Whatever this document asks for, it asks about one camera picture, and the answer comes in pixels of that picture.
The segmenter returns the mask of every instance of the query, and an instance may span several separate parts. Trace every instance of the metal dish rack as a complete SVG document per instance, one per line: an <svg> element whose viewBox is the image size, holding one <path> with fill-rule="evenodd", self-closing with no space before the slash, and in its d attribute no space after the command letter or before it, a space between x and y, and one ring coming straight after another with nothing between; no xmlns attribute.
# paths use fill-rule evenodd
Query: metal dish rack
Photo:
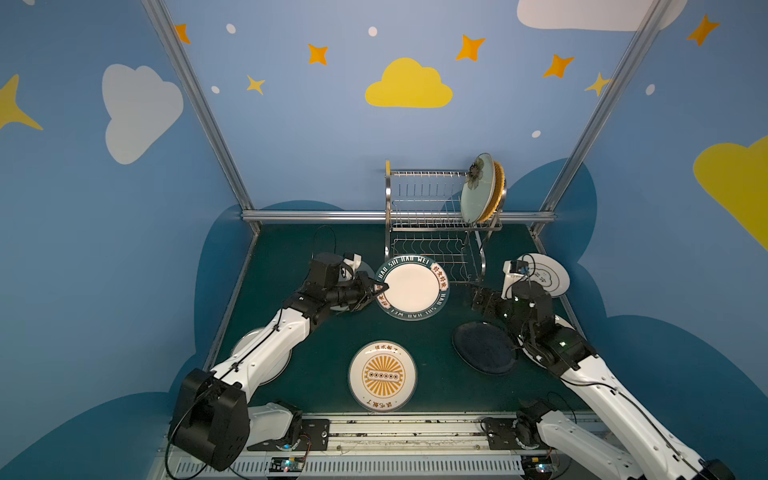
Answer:
<svg viewBox="0 0 768 480"><path fill-rule="evenodd" d="M493 232L502 229L499 215L507 186L488 221L466 223L461 212L466 174L461 170L390 170L386 162L384 261L399 255L423 255L439 263L451 283L482 280L483 246Z"/></svg>

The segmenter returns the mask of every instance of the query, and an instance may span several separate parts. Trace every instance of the dark green work surface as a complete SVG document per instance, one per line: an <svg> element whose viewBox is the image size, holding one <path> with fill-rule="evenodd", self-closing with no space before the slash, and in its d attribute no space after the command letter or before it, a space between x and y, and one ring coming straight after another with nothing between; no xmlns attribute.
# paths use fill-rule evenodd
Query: dark green work surface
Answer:
<svg viewBox="0 0 768 480"><path fill-rule="evenodd" d="M265 326L280 304L304 280L317 225L266 225L260 235L245 276L240 296L224 335L218 362L252 329ZM334 225L336 252L354 252L377 270L384 261L383 225ZM333 251L333 235L327 228L317 234L316 251ZM505 225L486 247L486 286L502 288L505 260L535 252L525 226ZM347 375L354 355L367 343L389 340L409 351L416 363L418 382L403 412L515 411L518 400L546 397L553 391L564 396L574 409L586 405L555 377L520 355L505 376L488 376L474 370L456 354L453 330L466 322L481 320L471 310L470 289L451 286L446 305L436 316L418 322L395 319L376 301L362 312L330 317L316 332L293 349L285 372L259 387L251 405L275 399L292 403L304 412L366 412L349 391ZM565 317L562 305L555 311ZM551 401L564 409L562 401Z"/></svg>

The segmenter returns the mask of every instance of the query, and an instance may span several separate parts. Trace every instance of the robotic arm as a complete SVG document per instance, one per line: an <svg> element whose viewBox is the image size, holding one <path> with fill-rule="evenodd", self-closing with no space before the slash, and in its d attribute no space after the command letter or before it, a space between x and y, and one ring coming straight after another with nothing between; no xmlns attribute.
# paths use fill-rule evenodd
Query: robotic arm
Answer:
<svg viewBox="0 0 768 480"><path fill-rule="evenodd" d="M543 400L518 412L518 444L561 450L601 480L734 480L725 464L704 461L621 385L587 340L553 314L549 293L539 283L520 281L527 268L521 261L505 266L503 292L477 289L473 309L504 320L525 355L579 395L629 453L575 425Z"/></svg>
<svg viewBox="0 0 768 480"><path fill-rule="evenodd" d="M193 370L181 384L168 442L218 471L232 465L243 447L282 439L294 445L301 411L268 403L251 425L248 402L282 356L314 332L332 307L355 312L388 287L357 271L360 255L320 253L310 262L303 285L243 348L209 372Z"/></svg>

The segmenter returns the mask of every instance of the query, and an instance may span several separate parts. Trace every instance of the sunburst pattern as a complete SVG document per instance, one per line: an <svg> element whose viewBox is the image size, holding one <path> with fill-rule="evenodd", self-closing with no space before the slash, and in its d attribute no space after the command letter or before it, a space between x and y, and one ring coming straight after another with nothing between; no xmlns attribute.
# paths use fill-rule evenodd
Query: sunburst pattern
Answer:
<svg viewBox="0 0 768 480"><path fill-rule="evenodd" d="M377 355L362 369L362 380L373 395L385 399L402 389L405 380L402 364L391 355Z"/></svg>

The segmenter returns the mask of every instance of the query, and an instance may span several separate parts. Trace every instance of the yellow cloud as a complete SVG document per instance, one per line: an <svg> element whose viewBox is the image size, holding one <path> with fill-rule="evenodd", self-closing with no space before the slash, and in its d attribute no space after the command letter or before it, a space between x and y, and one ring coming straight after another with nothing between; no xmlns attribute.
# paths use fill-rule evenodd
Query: yellow cloud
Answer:
<svg viewBox="0 0 768 480"><path fill-rule="evenodd" d="M445 107L453 90L440 81L431 67L422 67L412 58L398 58L384 70L382 80L366 90L366 101L374 107Z"/></svg>
<svg viewBox="0 0 768 480"><path fill-rule="evenodd" d="M694 163L704 190L768 249L768 137L751 147L717 144Z"/></svg>

